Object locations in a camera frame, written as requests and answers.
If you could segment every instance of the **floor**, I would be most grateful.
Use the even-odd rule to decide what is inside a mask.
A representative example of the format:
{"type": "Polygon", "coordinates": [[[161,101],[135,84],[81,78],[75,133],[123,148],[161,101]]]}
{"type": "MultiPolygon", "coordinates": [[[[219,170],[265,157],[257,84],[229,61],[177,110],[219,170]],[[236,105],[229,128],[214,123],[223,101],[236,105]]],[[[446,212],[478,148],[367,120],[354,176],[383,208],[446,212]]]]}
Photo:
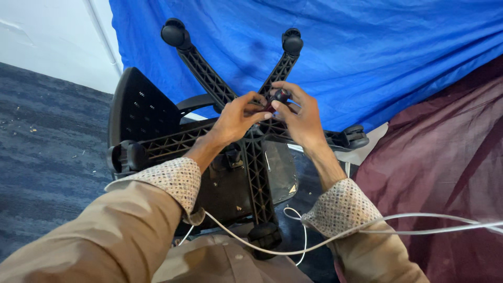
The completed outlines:
{"type": "MultiPolygon", "coordinates": [[[[111,181],[105,162],[111,101],[110,94],[0,63],[0,261],[75,219],[104,193],[111,181]]],[[[304,233],[283,208],[305,213],[321,192],[311,162],[291,154],[299,190],[276,208],[284,251],[301,250],[304,233]]],[[[308,246],[321,241],[308,231],[308,246]]],[[[331,258],[322,247],[299,268],[315,282],[337,282],[331,258]]]]}

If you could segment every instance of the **beige shirt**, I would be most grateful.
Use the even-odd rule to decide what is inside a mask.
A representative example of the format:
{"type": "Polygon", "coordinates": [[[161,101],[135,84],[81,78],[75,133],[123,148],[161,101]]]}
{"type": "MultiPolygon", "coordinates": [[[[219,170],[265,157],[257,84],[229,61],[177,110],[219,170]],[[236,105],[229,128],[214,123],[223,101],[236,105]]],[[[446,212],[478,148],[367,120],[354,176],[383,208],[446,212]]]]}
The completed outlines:
{"type": "MultiPolygon", "coordinates": [[[[13,253],[0,264],[0,282],[310,282],[290,258],[255,260],[228,236],[170,249],[183,205],[165,188],[135,180],[123,186],[13,253]]],[[[396,235],[357,233],[329,247],[348,282],[428,282],[396,235]]]]}

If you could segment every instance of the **shirt cuff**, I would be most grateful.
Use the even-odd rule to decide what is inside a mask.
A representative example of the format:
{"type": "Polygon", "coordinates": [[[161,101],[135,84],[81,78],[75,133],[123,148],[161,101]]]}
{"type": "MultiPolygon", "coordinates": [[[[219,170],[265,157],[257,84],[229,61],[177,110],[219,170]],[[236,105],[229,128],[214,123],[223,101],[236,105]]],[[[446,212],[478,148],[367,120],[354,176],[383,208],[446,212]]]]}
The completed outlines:
{"type": "Polygon", "coordinates": [[[189,224],[199,225],[204,220],[204,210],[191,214],[201,186],[201,171],[194,160],[181,157],[164,162],[113,181],[105,191],[125,188],[131,181],[149,183],[170,194],[182,206],[184,220],[189,224]]]}
{"type": "Polygon", "coordinates": [[[381,213],[358,185],[347,178],[322,194],[313,208],[302,215],[302,223],[331,238],[381,217],[381,213]]]}

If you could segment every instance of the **white wire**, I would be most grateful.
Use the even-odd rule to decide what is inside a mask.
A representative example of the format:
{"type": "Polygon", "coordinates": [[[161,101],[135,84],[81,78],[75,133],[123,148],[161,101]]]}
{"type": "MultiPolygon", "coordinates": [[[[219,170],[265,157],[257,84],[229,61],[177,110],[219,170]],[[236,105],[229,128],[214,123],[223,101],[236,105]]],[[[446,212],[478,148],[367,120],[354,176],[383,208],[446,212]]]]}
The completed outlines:
{"type": "MultiPolygon", "coordinates": [[[[462,222],[466,222],[466,223],[474,223],[474,224],[471,224],[471,225],[464,225],[464,226],[457,226],[457,227],[449,227],[449,228],[441,228],[441,229],[433,229],[433,230],[425,230],[425,231],[428,231],[428,234],[436,234],[436,233],[443,233],[443,232],[453,232],[453,231],[462,231],[462,230],[469,230],[469,229],[476,229],[476,228],[487,228],[487,229],[490,229],[490,230],[493,230],[493,231],[496,231],[496,232],[499,232],[501,233],[502,229],[499,229],[499,228],[495,228],[493,226],[501,226],[503,225],[503,221],[500,221],[500,222],[493,222],[493,223],[485,223],[485,224],[481,224],[480,222],[477,222],[475,220],[470,220],[470,219],[465,219],[465,218],[461,218],[461,217],[456,217],[456,216],[450,216],[450,215],[443,215],[443,214],[433,214],[433,213],[405,213],[405,214],[397,214],[397,215],[391,215],[391,216],[386,216],[386,217],[382,217],[382,218],[378,218],[378,219],[375,219],[375,220],[372,220],[370,222],[367,222],[365,224],[362,224],[362,225],[359,225],[357,227],[354,227],[354,228],[351,228],[349,230],[346,230],[342,233],[339,233],[333,237],[331,237],[330,239],[327,239],[315,246],[312,246],[308,249],[304,249],[304,250],[301,250],[301,251],[295,251],[295,252],[276,252],[276,251],[270,251],[270,250],[266,250],[266,249],[263,249],[263,248],[259,248],[259,247],[256,247],[248,242],[246,242],[245,240],[241,239],[240,237],[236,236],[236,234],[234,234],[233,232],[231,232],[229,229],[227,229],[224,225],[222,225],[217,219],[215,219],[215,217],[213,217],[211,214],[209,214],[207,211],[206,211],[206,215],[209,216],[211,219],[213,219],[213,221],[215,221],[224,231],[226,231],[227,233],[229,233],[231,236],[235,237],[238,241],[242,242],[243,244],[247,245],[248,247],[250,248],[253,248],[253,249],[256,249],[256,250],[259,250],[261,252],[265,252],[265,253],[269,253],[269,254],[275,254],[275,255],[294,255],[294,254],[301,254],[301,253],[306,253],[306,252],[310,252],[314,249],[317,249],[337,238],[340,238],[348,233],[351,233],[351,232],[354,232],[354,231],[357,231],[359,229],[362,229],[366,226],[369,226],[371,224],[374,224],[376,222],[379,222],[379,221],[385,221],[385,220],[389,220],[389,219],[395,219],[395,218],[402,218],[402,217],[438,217],[438,218],[447,218],[447,219],[452,219],[452,220],[458,220],[458,221],[462,221],[462,222]]],[[[402,235],[418,235],[418,234],[415,234],[415,233],[418,233],[418,232],[423,232],[423,231],[412,231],[412,232],[407,232],[407,231],[376,231],[374,233],[383,233],[383,234],[398,234],[399,232],[402,234],[402,235]]]]}
{"type": "MultiPolygon", "coordinates": [[[[291,207],[285,207],[283,209],[283,213],[286,215],[286,217],[291,218],[291,219],[295,219],[295,220],[301,220],[301,217],[302,217],[302,216],[300,216],[299,212],[297,212],[295,209],[293,209],[291,207]],[[290,215],[286,214],[286,210],[287,209],[293,210],[295,213],[297,213],[297,215],[299,216],[299,218],[297,218],[297,217],[291,217],[290,215]]],[[[307,248],[307,230],[306,230],[306,227],[304,225],[302,225],[302,226],[304,227],[304,250],[305,250],[307,248]]],[[[302,262],[302,260],[304,259],[305,255],[306,255],[306,253],[304,252],[302,254],[302,257],[300,258],[299,262],[297,262],[295,265],[299,265],[302,262]]]]}
{"type": "Polygon", "coordinates": [[[185,241],[185,239],[189,236],[190,232],[192,232],[192,229],[194,228],[194,225],[192,225],[192,227],[190,227],[189,231],[187,232],[187,234],[185,235],[185,237],[180,241],[180,244],[178,244],[179,246],[185,241]]]}

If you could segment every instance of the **wall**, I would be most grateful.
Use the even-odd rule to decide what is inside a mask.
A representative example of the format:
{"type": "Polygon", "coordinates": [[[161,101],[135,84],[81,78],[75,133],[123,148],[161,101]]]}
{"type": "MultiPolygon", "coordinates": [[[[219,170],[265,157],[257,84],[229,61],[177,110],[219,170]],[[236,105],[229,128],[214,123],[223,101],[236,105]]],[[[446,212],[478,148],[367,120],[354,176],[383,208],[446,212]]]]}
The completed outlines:
{"type": "Polygon", "coordinates": [[[107,0],[2,1],[0,62],[114,93],[123,66],[111,20],[107,0]]]}

